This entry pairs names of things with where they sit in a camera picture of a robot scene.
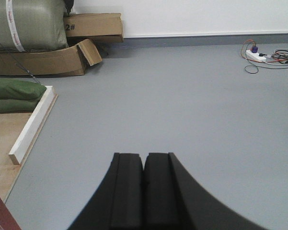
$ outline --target green sandbag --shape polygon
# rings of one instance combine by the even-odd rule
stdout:
[[[64,0],[13,0],[12,9],[17,34],[26,51],[68,47],[63,21]],[[17,51],[8,24],[5,0],[0,0],[0,43],[6,49]]]
[[[11,112],[33,112],[37,104],[38,101],[0,99],[0,114]]]
[[[45,91],[45,86],[30,81],[0,79],[0,99],[39,101]]]

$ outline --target cardboard box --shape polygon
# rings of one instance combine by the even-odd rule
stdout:
[[[90,38],[94,42],[123,42],[120,13],[73,14],[64,17],[67,38]]]
[[[26,75],[16,65],[19,61],[33,75],[83,75],[87,65],[102,61],[100,54],[90,39],[76,45],[42,53],[0,53],[0,75]]]

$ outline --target extension cord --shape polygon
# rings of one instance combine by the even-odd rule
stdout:
[[[251,50],[246,50],[246,58],[247,59],[252,59],[258,62],[265,62],[266,58],[265,57],[260,57],[259,53],[253,53]]]

